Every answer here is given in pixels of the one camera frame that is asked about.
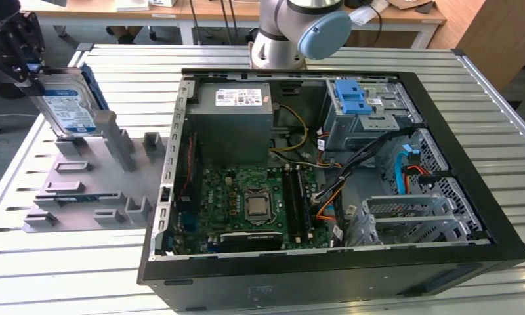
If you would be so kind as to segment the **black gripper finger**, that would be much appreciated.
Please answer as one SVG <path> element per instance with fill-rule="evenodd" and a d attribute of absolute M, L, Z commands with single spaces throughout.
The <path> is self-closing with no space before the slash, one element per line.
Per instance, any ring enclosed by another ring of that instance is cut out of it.
<path fill-rule="evenodd" d="M 44 37 L 33 12 L 18 12 L 1 23 L 2 60 L 10 68 L 36 68 L 44 65 Z"/>
<path fill-rule="evenodd" d="M 44 87 L 38 80 L 42 62 L 26 62 L 13 55 L 0 53 L 0 87 L 18 90 L 26 96 L 44 95 Z"/>

